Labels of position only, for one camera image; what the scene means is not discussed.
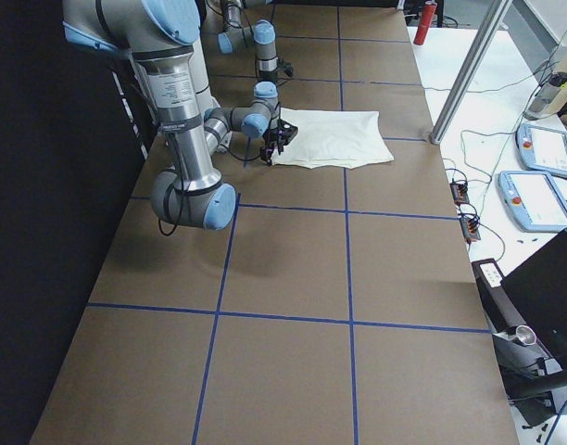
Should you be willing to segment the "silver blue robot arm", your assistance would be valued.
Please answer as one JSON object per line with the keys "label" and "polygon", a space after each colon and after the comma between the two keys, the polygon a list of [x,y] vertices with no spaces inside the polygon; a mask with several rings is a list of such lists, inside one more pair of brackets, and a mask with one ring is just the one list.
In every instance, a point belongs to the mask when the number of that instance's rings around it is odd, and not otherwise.
{"label": "silver blue robot arm", "polygon": [[220,1],[222,32],[218,46],[224,55],[243,47],[255,48],[255,72],[260,82],[278,82],[279,58],[276,33],[272,23],[260,19],[256,24],[243,25],[242,18],[249,8],[268,5],[270,1]]}
{"label": "silver blue robot arm", "polygon": [[270,161],[296,135],[281,118],[272,24],[261,19],[242,31],[255,43],[259,81],[252,103],[237,108],[220,107],[209,91],[195,1],[66,1],[63,25],[71,44],[132,63],[173,162],[153,185],[158,220],[206,230],[227,226],[236,192],[213,167],[212,154],[238,132],[263,139],[259,156]]}

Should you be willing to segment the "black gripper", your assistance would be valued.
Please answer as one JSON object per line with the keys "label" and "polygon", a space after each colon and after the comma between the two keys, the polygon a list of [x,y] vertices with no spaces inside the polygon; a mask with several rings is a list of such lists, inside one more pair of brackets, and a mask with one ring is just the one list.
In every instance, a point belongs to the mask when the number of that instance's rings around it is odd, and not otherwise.
{"label": "black gripper", "polygon": [[270,128],[266,132],[265,146],[260,149],[260,158],[267,165],[272,165],[272,151],[279,155],[284,152],[285,142],[278,135],[278,126]]}
{"label": "black gripper", "polygon": [[257,59],[258,80],[260,82],[278,82],[278,62],[277,57],[271,59]]}

